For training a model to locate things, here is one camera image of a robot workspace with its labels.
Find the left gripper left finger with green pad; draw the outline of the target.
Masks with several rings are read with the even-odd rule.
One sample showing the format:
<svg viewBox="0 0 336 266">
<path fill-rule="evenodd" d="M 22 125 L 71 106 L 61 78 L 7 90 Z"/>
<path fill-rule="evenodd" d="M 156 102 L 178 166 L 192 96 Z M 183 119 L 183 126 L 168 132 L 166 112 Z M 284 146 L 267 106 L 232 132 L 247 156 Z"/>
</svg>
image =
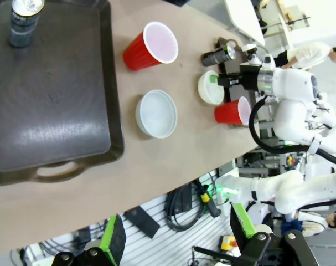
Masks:
<svg viewBox="0 0 336 266">
<path fill-rule="evenodd" d="M 58 253 L 52 265 L 120 265 L 126 244 L 126 233 L 119 214 L 108 219 L 100 243 L 89 242 L 79 255 L 71 252 Z"/>
</svg>

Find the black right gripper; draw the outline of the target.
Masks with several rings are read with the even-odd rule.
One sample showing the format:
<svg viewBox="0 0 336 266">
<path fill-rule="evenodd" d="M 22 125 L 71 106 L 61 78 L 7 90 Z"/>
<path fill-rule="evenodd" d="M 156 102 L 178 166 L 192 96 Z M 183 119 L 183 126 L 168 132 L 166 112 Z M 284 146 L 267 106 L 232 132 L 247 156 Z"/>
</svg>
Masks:
<svg viewBox="0 0 336 266">
<path fill-rule="evenodd" d="M 258 90 L 257 78 L 260 68 L 261 65 L 242 63 L 239 65 L 240 73 L 212 74 L 210 83 L 223 87 L 241 85 L 245 90 Z"/>
</svg>

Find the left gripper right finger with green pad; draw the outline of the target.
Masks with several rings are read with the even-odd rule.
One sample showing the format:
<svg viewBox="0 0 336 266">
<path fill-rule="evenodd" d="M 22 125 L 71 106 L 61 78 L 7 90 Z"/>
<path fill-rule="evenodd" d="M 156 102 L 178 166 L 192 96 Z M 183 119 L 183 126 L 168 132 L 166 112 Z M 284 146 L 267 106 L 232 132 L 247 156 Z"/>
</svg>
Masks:
<svg viewBox="0 0 336 266">
<path fill-rule="evenodd" d="M 232 265 L 319 264 L 301 232 L 291 230 L 278 237 L 264 224 L 257 229 L 241 203 L 231 206 L 230 226 L 241 253 Z"/>
</svg>

